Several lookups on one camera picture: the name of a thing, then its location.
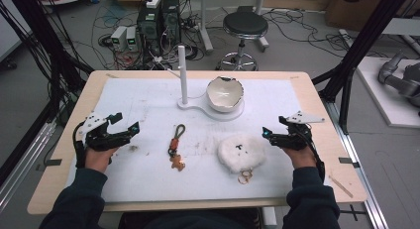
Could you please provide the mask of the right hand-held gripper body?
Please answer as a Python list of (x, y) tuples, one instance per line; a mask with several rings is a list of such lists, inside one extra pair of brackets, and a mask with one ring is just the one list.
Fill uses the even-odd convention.
[(295, 114), (285, 117), (291, 123), (286, 126), (287, 134), (278, 134), (278, 147), (292, 150), (302, 150), (312, 143), (312, 132), (310, 123), (322, 123), (323, 117), (314, 114), (298, 111)]

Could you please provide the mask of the person's left hand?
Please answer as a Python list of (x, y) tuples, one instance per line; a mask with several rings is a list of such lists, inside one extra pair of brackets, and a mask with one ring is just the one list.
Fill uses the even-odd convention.
[(118, 151), (117, 148), (109, 149), (107, 151), (98, 152), (88, 148), (85, 156), (85, 167), (87, 169), (95, 170), (104, 173), (109, 165), (109, 160), (114, 153)]

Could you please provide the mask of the wooden table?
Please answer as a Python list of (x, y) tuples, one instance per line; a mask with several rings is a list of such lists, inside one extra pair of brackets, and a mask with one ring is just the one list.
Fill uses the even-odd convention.
[[(205, 79), (207, 82), (217, 77), (217, 71), (191, 70), (187, 73), (187, 82), (190, 79)], [(323, 103), (309, 77), (302, 71), (233, 71), (231, 77), (235, 77), (241, 83), (245, 79), (270, 79), (288, 80), (292, 83), (297, 95), (300, 111), (314, 114), (325, 119), (322, 123), (310, 123), (312, 140), (320, 159), (325, 164), (325, 180), (334, 190), (335, 198), (340, 203), (363, 202), (367, 195), (362, 187), (359, 177), (352, 165), (340, 164), (339, 157), (346, 158), (348, 155), (333, 126)], [(80, 98), (66, 124), (58, 141), (53, 159), (62, 159), (60, 166), (52, 166), (45, 169), (43, 176), (28, 205), (31, 214), (47, 214), (53, 209), (53, 204), (60, 192), (70, 185), (74, 179), (75, 151), (74, 138), (78, 137), (78, 123), (84, 122), (87, 116), (94, 112), (100, 94), (107, 80), (112, 78), (135, 78), (135, 79), (180, 79), (166, 70), (96, 70), (88, 78), (82, 90)], [(339, 181), (353, 195), (348, 197), (340, 188), (331, 182), (331, 175)], [(285, 196), (281, 198), (257, 198), (257, 199), (224, 199), (224, 200), (195, 200), (195, 201), (170, 201), (170, 202), (117, 202), (105, 201), (105, 209), (108, 212), (123, 211), (152, 211), (152, 210), (181, 210), (203, 208), (232, 208), (252, 206), (279, 206), (284, 204)]]

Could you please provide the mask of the white eggshell-shaped bowl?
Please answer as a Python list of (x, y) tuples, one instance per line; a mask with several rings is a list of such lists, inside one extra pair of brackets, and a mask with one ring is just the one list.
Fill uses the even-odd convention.
[(208, 83), (206, 96), (212, 109), (230, 113), (237, 110), (242, 104), (244, 87), (234, 77), (218, 76)]

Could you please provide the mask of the thin wooden stick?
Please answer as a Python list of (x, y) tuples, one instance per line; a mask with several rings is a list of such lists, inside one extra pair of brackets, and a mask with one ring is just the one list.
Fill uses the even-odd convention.
[(329, 180), (333, 182), (338, 188), (340, 188), (348, 197), (353, 198), (354, 195), (346, 189), (339, 181), (333, 178), (331, 175), (328, 176)]

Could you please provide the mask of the white stand with pole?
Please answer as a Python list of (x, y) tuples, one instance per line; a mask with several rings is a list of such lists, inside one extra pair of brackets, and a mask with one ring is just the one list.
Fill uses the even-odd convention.
[(176, 77), (180, 79), (181, 97), (177, 100), (177, 106), (182, 110), (191, 110), (191, 109), (200, 110), (209, 118), (216, 121), (221, 121), (221, 122), (233, 121), (239, 118), (245, 109), (244, 99), (243, 99), (242, 104), (239, 106), (237, 110), (230, 113), (222, 113), (222, 112), (218, 112), (212, 109), (211, 106), (209, 105), (209, 101), (206, 96), (207, 86), (202, 95), (198, 97), (188, 96), (185, 46), (178, 46), (177, 52), (178, 52), (178, 60), (179, 60), (179, 65), (178, 65), (179, 73), (176, 73), (170, 68), (167, 69), (167, 71), (169, 71), (170, 73), (172, 73), (173, 75), (175, 75)]

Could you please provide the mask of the grey power supply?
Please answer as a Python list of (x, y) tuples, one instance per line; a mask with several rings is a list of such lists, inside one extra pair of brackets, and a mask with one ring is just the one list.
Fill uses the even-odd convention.
[(111, 42), (115, 51), (123, 52), (127, 47), (127, 28), (124, 26), (118, 27), (111, 35)]
[(137, 52), (139, 50), (137, 29), (135, 27), (127, 28), (126, 41), (130, 52)]

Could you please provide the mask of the white platform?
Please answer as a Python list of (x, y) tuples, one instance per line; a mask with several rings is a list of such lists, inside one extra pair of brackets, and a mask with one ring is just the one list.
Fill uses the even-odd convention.
[(358, 74), (388, 126), (420, 129), (420, 108), (377, 80), (380, 68), (387, 61), (384, 57), (365, 57), (358, 66)]

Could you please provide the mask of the black round stool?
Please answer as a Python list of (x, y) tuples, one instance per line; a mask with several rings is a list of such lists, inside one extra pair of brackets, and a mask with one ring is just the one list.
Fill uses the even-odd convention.
[(258, 71), (257, 61), (244, 52), (245, 40), (263, 38), (268, 30), (264, 17), (253, 11), (237, 11), (228, 14), (223, 20), (224, 31), (240, 40), (238, 49), (224, 55), (216, 65), (216, 70)]

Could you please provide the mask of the person's lap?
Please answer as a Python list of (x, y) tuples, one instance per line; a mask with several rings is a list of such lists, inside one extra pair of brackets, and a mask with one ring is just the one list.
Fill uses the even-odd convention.
[(262, 229), (257, 208), (128, 212), (118, 229)]

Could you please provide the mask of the large cardboard box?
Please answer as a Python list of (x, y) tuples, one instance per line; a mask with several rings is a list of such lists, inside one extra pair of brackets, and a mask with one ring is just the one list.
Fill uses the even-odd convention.
[(381, 0), (331, 0), (325, 13), (327, 26), (360, 31)]

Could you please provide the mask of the white fluffy keychain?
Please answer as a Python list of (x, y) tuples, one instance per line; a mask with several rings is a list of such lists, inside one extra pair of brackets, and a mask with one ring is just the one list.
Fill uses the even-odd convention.
[(266, 159), (263, 142), (250, 135), (235, 135), (222, 140), (217, 156), (230, 173), (238, 175), (240, 184), (247, 184), (253, 177), (253, 170)]

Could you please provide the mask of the gingerbread man keychain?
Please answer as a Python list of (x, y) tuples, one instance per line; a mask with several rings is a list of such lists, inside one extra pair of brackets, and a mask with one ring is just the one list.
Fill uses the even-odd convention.
[(167, 153), (169, 155), (169, 160), (171, 162), (171, 167), (177, 169), (181, 172), (185, 168), (185, 162), (182, 159), (182, 156), (178, 153), (177, 148), (179, 144), (179, 139), (185, 132), (185, 126), (179, 124), (176, 126), (175, 133), (173, 138), (170, 141)]

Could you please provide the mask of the aluminium rail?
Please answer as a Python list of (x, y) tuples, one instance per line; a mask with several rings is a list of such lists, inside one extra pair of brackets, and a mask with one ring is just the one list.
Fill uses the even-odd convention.
[(363, 189), (367, 195), (367, 199), (363, 202), (367, 218), (373, 229), (389, 229), (381, 208), (375, 198), (374, 192), (370, 186), (367, 175), (364, 171), (363, 165), (360, 161), (356, 148), (352, 142), (351, 137), (345, 133), (343, 128), (339, 125), (339, 109), (335, 103), (324, 103), (324, 106), (332, 120), (335, 130), (338, 133), (344, 149), (346, 150), (351, 165), (353, 166)]
[(28, 175), (30, 169), (50, 141), (56, 129), (56, 122), (46, 123), (25, 149), (23, 156), (0, 186), (0, 214), (5, 210), (16, 190)]

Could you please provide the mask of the black metal frame post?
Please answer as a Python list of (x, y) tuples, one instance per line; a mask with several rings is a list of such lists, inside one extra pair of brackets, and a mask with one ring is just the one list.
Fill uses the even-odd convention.
[(314, 85), (327, 80), (319, 96), (328, 103), (334, 103), (337, 94), (342, 92), (338, 123), (346, 135), (349, 134), (348, 113), (354, 73), (405, 1), (381, 0), (339, 64), (312, 79)]
[(0, 14), (28, 48), (34, 61), (48, 80), (49, 103), (47, 120), (50, 122), (59, 113), (59, 104), (71, 94), (78, 95), (86, 80), (82, 73), (89, 76), (93, 71), (78, 54), (73, 45), (73, 56), (64, 48), (47, 18), (41, 0), (11, 0), (24, 21), (32, 31), (30, 34), (0, 0)]

